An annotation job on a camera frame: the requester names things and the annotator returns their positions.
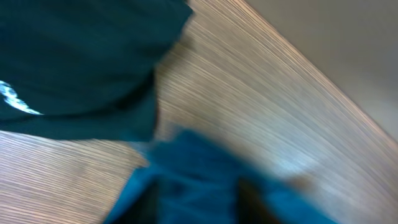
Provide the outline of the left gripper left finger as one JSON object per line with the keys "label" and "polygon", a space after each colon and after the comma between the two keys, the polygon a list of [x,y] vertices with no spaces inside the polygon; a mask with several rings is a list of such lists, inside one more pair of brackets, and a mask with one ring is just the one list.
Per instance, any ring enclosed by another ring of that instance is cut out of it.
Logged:
{"label": "left gripper left finger", "polygon": [[114,206],[114,224],[158,224],[159,181],[129,181]]}

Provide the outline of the blue polo shirt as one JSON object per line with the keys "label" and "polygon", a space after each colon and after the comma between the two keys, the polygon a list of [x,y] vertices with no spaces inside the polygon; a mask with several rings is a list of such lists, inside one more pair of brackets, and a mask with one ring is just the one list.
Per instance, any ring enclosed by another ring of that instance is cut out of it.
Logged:
{"label": "blue polo shirt", "polygon": [[[330,223],[292,187],[198,132],[183,130],[141,152],[148,165],[135,169],[126,184],[159,181],[158,223],[238,223],[239,179],[259,190],[262,203],[280,223]],[[114,206],[105,223],[116,218]]]}

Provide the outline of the black folded polo shirt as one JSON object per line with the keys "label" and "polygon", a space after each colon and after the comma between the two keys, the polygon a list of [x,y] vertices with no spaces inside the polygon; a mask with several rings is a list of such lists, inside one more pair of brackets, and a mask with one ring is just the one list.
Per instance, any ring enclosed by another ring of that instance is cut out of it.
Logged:
{"label": "black folded polo shirt", "polygon": [[156,67],[192,13],[181,0],[1,0],[1,129],[151,140]]}

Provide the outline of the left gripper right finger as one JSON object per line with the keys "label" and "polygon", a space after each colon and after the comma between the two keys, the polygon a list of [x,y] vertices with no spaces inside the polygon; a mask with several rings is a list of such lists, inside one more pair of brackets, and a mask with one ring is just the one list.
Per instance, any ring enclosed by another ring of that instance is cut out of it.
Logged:
{"label": "left gripper right finger", "polygon": [[246,179],[238,181],[238,224],[280,224],[262,203],[259,190]]}

